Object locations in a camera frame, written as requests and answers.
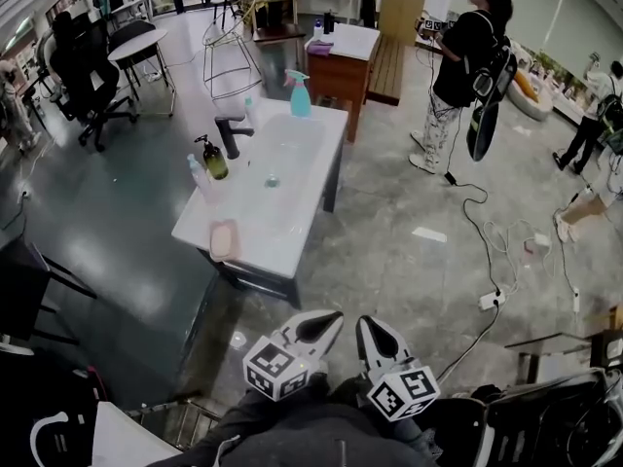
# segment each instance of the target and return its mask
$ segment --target fiducial marker cube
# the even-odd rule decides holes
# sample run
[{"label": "fiducial marker cube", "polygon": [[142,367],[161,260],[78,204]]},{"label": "fiducial marker cube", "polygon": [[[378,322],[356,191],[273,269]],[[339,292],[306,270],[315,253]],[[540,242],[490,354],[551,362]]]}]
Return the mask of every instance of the fiducial marker cube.
[{"label": "fiducial marker cube", "polygon": [[319,368],[262,336],[242,360],[244,380],[274,401],[279,401],[310,382]]},{"label": "fiducial marker cube", "polygon": [[428,367],[385,374],[368,399],[390,422],[422,413],[439,397],[439,386]]}]

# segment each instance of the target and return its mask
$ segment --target wooden bench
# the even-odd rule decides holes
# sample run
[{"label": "wooden bench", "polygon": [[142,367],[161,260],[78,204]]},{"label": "wooden bench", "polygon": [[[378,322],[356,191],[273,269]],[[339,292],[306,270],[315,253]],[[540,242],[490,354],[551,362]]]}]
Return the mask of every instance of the wooden bench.
[{"label": "wooden bench", "polygon": [[400,103],[404,58],[405,46],[399,40],[382,34],[366,98],[389,105]]}]

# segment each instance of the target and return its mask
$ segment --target black faucet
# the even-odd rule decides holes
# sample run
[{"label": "black faucet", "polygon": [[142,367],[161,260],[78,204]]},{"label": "black faucet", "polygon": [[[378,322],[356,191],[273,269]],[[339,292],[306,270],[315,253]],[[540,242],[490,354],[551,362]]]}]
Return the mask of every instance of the black faucet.
[{"label": "black faucet", "polygon": [[218,116],[214,118],[214,122],[218,126],[218,130],[221,132],[223,145],[227,151],[227,159],[234,160],[240,155],[234,135],[253,136],[255,133],[253,128],[232,128],[230,126],[230,121],[240,122],[242,120],[244,120],[244,116]]}]

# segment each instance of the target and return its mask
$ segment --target soap dispenser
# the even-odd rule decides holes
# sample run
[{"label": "soap dispenser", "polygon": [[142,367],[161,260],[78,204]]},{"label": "soap dispenser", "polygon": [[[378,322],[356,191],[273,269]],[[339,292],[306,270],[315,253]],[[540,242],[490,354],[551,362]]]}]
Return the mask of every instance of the soap dispenser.
[{"label": "soap dispenser", "polygon": [[195,143],[203,142],[203,160],[214,180],[222,180],[229,174],[227,163],[223,158],[223,153],[212,142],[207,139],[207,135],[200,136]]},{"label": "soap dispenser", "polygon": [[312,101],[310,100],[308,90],[305,88],[305,80],[308,80],[310,77],[292,69],[286,69],[285,74],[287,75],[285,84],[294,84],[292,98],[290,99],[292,116],[298,118],[308,117],[312,112]]}]

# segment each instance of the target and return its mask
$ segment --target black t-shirt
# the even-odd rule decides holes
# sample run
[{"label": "black t-shirt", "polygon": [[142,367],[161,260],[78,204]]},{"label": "black t-shirt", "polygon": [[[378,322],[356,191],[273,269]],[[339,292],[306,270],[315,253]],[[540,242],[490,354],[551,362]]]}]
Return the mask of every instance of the black t-shirt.
[{"label": "black t-shirt", "polygon": [[469,71],[472,73],[491,60],[495,38],[483,16],[487,16],[494,24],[491,15],[485,11],[468,12],[458,18],[454,27],[446,31],[442,39],[443,44],[453,54],[462,57],[462,60],[454,62],[444,56],[433,90],[439,98],[453,107],[468,107],[476,98],[467,75],[465,58],[467,57]]}]

